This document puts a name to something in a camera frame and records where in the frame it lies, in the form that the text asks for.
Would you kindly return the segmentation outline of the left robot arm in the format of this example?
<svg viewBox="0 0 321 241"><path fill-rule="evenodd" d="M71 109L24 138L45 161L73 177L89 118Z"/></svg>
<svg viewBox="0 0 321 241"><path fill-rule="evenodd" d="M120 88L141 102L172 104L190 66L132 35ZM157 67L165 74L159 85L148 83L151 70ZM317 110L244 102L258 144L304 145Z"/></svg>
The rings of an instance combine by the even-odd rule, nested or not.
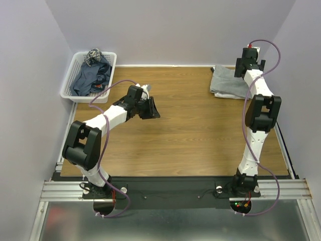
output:
<svg viewBox="0 0 321 241"><path fill-rule="evenodd" d="M81 170L94 192L101 198L111 194L109 174L98 166L101 140L114 127L138 115L141 119L159 118L154 98L149 95L150 85L131 85L127 94L110 108L85 122L74 121L69 128L62 157Z"/></svg>

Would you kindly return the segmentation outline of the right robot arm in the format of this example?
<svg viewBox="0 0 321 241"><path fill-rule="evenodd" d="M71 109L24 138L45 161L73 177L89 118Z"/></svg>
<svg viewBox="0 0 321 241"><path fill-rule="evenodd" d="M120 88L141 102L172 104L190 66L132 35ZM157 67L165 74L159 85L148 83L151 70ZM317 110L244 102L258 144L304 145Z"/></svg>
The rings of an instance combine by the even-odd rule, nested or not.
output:
<svg viewBox="0 0 321 241"><path fill-rule="evenodd" d="M242 56L237 58L235 77L241 77L249 89L245 99L252 97L249 106L243 106L242 132L246 141L241 163L231 183L231 191L237 196L259 192L258 167L265 139L274 128L281 97L276 96L264 79L265 60L258 62L259 48L250 44L243 48Z"/></svg>

